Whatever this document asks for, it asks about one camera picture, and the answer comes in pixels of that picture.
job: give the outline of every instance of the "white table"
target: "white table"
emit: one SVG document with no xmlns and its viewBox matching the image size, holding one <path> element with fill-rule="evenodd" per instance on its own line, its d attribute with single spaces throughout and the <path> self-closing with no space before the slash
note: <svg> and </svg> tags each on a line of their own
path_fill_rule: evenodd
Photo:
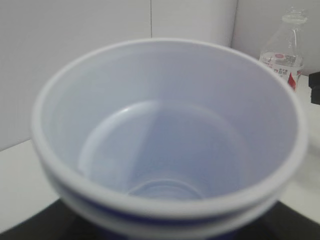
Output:
<svg viewBox="0 0 320 240">
<path fill-rule="evenodd" d="M 320 105 L 310 103 L 308 78 L 299 80 L 309 122 L 310 148 L 281 201 L 320 224 Z M 0 233 L 39 213 L 58 199 L 45 178 L 30 140 L 0 152 Z"/>
</svg>

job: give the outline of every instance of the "plastic bottle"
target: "plastic bottle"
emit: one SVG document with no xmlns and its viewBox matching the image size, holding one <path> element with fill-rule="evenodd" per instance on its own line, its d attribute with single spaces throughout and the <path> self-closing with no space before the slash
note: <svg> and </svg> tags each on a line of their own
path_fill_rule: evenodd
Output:
<svg viewBox="0 0 320 240">
<path fill-rule="evenodd" d="M 266 64 L 296 90 L 304 66 L 301 53 L 301 31 L 307 16 L 303 9 L 291 7 L 282 17 L 282 24 L 260 53 Z"/>
</svg>

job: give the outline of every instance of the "plastic cup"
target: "plastic cup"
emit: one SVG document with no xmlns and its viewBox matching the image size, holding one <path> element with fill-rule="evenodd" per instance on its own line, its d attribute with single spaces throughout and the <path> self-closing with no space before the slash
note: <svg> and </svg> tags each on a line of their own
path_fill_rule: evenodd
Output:
<svg viewBox="0 0 320 240">
<path fill-rule="evenodd" d="M 190 40 L 89 53 L 41 91 L 32 139 L 61 198 L 142 239 L 231 232 L 277 200 L 307 146 L 294 92 L 255 59 Z"/>
</svg>

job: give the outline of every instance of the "red label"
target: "red label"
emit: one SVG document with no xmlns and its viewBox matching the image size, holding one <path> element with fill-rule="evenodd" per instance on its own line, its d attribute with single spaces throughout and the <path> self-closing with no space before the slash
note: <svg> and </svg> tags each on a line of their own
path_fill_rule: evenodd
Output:
<svg viewBox="0 0 320 240">
<path fill-rule="evenodd" d="M 292 77 L 292 74 L 290 72 L 289 79 L 288 79 L 288 84 L 293 88 L 293 90 L 296 90 L 296 81 Z"/>
<path fill-rule="evenodd" d="M 275 57 L 278 58 L 278 59 L 283 59 L 283 58 L 285 57 L 285 55 L 283 55 L 283 54 L 281 54 L 281 53 L 277 53 L 277 54 L 275 55 Z"/>
</svg>

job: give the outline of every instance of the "white wall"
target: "white wall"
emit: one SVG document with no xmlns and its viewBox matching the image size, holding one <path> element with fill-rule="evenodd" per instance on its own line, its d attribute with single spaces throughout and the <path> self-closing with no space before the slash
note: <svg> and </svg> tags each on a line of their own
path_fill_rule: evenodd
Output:
<svg viewBox="0 0 320 240">
<path fill-rule="evenodd" d="M 231 45 L 237 0 L 151 0 L 152 37 Z"/>
<path fill-rule="evenodd" d="M 320 0 L 238 0 L 232 47 L 258 58 L 291 6 L 308 10 L 302 35 L 304 74 L 320 71 Z"/>
<path fill-rule="evenodd" d="M 30 137 L 39 89 L 74 58 L 151 34 L 150 0 L 0 2 L 0 150 Z"/>
</svg>

